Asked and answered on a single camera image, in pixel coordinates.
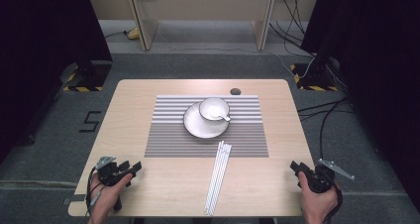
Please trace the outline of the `grey tape piece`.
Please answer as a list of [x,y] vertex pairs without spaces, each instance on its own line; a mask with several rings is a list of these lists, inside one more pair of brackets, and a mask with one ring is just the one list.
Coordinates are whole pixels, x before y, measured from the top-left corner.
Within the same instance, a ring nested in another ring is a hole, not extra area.
[[65,197],[62,201],[62,205],[69,205],[71,202],[78,202],[78,201],[84,201],[85,200],[85,194],[73,194],[69,197]]

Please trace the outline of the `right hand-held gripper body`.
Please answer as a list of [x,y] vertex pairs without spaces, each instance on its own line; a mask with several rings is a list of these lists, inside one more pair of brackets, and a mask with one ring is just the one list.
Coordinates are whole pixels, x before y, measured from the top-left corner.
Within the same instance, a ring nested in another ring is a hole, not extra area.
[[315,193],[323,193],[329,190],[335,184],[335,175],[338,173],[350,180],[355,177],[344,171],[333,161],[320,159],[313,169],[313,172],[301,171],[306,175],[309,188]]

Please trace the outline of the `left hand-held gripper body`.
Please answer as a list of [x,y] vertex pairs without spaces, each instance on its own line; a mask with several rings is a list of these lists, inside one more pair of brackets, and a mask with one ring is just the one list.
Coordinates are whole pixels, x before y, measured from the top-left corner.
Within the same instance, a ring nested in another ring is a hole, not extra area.
[[101,157],[96,164],[95,169],[98,172],[98,178],[105,186],[113,186],[117,184],[126,174],[127,171],[119,171],[115,157]]

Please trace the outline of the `grey striped placemat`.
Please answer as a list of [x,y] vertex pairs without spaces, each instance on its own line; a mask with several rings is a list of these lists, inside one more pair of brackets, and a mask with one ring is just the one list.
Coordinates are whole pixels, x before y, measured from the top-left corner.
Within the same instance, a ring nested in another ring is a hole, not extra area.
[[233,158],[266,158],[268,148],[259,98],[255,95],[223,95],[231,121],[218,137],[201,139],[191,135],[183,125],[185,111],[205,95],[159,95],[144,156],[146,158],[213,158],[218,144],[232,146]]

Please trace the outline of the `white ceramic spoon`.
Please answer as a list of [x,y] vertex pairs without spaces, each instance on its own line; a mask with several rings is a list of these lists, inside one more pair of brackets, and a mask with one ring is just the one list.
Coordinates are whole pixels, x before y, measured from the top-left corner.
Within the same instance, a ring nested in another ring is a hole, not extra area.
[[210,116],[214,120],[224,120],[226,122],[231,121],[231,118],[229,117],[229,111],[226,109],[222,109],[221,107],[213,107],[210,110]]

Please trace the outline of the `person's right hand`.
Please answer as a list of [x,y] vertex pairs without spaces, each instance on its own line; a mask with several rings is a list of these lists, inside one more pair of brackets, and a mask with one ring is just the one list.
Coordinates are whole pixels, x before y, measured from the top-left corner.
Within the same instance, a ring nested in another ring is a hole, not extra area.
[[323,193],[313,192],[306,175],[298,174],[301,185],[301,209],[306,224],[323,224],[328,214],[338,205],[337,192],[334,187]]

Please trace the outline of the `white plate with dark rim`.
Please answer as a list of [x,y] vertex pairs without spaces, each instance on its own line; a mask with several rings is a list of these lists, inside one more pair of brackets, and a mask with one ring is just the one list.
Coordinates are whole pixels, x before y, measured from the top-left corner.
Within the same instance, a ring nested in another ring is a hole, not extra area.
[[223,134],[230,123],[221,120],[208,120],[204,118],[199,111],[200,103],[191,105],[183,115],[183,125],[185,129],[193,136],[201,139],[215,138]]

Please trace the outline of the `person's left hand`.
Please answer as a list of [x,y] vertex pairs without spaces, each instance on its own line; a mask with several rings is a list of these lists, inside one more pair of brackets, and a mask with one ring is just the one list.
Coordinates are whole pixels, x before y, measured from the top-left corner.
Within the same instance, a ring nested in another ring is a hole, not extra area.
[[128,173],[117,184],[113,186],[105,186],[100,182],[98,174],[95,173],[91,180],[91,198],[94,199],[97,193],[99,193],[99,196],[95,204],[90,209],[89,219],[107,219],[108,214],[113,209],[121,190],[131,181],[132,177],[133,176]]

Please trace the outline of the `black curtain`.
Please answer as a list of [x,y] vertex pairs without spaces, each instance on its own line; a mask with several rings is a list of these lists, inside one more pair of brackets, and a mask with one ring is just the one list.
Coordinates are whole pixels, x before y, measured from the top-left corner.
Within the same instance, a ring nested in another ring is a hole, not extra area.
[[338,60],[368,133],[420,212],[420,0],[317,0],[302,48]]
[[90,0],[0,0],[0,164],[68,65],[110,58]]

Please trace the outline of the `white bowl with dark rim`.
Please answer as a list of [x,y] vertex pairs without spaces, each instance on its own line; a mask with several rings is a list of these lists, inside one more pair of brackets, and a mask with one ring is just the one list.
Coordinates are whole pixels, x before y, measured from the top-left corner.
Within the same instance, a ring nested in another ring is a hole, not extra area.
[[230,112],[230,107],[225,100],[223,100],[222,98],[211,97],[211,98],[204,99],[199,104],[199,112],[201,116],[210,121],[219,121],[219,120],[214,120],[210,116],[210,110],[213,107],[221,107],[222,109],[226,109]]

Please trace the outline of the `black stand with hazard tape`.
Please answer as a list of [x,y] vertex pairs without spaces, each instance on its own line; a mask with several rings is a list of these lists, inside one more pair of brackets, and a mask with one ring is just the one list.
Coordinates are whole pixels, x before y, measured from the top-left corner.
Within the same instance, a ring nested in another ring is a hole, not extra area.
[[100,60],[89,60],[82,66],[77,65],[70,74],[63,90],[75,92],[101,91],[111,66],[111,61]]
[[291,66],[298,89],[314,91],[337,91],[329,71],[329,56],[333,50],[333,40],[327,37],[320,45],[314,58],[308,63],[295,63]]

